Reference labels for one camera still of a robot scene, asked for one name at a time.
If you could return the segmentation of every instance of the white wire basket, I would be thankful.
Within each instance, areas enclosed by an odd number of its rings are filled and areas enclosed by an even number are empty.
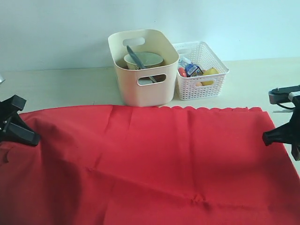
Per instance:
[[[196,77],[182,77],[177,73],[176,92],[181,100],[195,100],[200,98],[217,97],[222,89],[223,82],[229,69],[202,41],[173,44],[180,56],[190,59],[201,69],[208,70],[212,67],[219,74]],[[199,86],[199,82],[213,81],[212,85]]]

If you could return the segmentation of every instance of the table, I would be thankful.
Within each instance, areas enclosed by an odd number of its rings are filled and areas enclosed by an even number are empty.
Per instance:
[[[300,57],[283,59],[225,61],[230,69],[220,96],[181,101],[177,94],[167,106],[207,108],[260,107],[270,114],[276,127],[287,123],[288,110],[269,103],[268,91],[276,87],[300,84]],[[3,72],[6,81],[0,86],[1,99],[14,94],[27,100],[23,112],[73,105],[123,105],[114,68],[64,69]],[[300,174],[300,162],[291,156]]]

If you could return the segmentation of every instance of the red cloth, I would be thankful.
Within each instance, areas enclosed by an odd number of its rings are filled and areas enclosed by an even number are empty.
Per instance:
[[[260,108],[74,106],[0,145],[1,225],[298,225],[300,180]]]

